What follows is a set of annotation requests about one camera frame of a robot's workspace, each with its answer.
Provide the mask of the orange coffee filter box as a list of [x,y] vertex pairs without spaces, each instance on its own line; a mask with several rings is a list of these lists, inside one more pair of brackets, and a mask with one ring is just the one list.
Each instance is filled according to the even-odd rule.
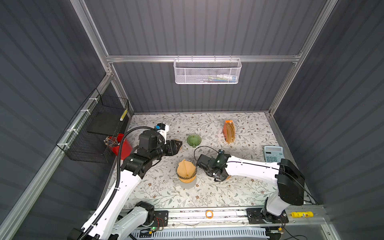
[[226,128],[232,128],[234,127],[234,122],[232,120],[225,121]]

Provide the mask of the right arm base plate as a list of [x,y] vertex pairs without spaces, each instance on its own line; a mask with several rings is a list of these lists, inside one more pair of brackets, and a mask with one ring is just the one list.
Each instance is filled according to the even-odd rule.
[[247,218],[250,224],[287,224],[288,216],[283,211],[279,216],[268,213],[264,208],[247,208]]

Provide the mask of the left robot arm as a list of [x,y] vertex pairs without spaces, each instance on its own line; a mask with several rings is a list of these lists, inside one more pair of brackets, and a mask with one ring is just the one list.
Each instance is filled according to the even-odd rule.
[[123,240],[137,227],[149,226],[155,217],[154,206],[139,202],[122,219],[118,219],[129,196],[142,181],[147,171],[154,167],[153,161],[177,155],[183,143],[167,140],[169,126],[163,123],[155,127],[142,127],[139,144],[117,163],[115,186],[80,229],[72,229],[69,240]]

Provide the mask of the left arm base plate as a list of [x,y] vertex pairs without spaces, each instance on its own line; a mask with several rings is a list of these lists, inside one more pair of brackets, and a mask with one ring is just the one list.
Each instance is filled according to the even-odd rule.
[[139,228],[151,228],[151,227],[167,227],[169,219],[169,211],[155,210],[150,221],[144,225],[139,225]]

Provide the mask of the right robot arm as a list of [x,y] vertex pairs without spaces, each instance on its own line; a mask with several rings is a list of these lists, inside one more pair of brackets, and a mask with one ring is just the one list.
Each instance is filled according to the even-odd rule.
[[287,159],[279,163],[263,163],[240,159],[218,151],[216,158],[200,155],[197,167],[215,182],[223,182],[228,177],[247,177],[269,183],[276,187],[275,192],[266,198],[260,216],[266,222],[280,220],[289,206],[302,206],[305,202],[305,177]]

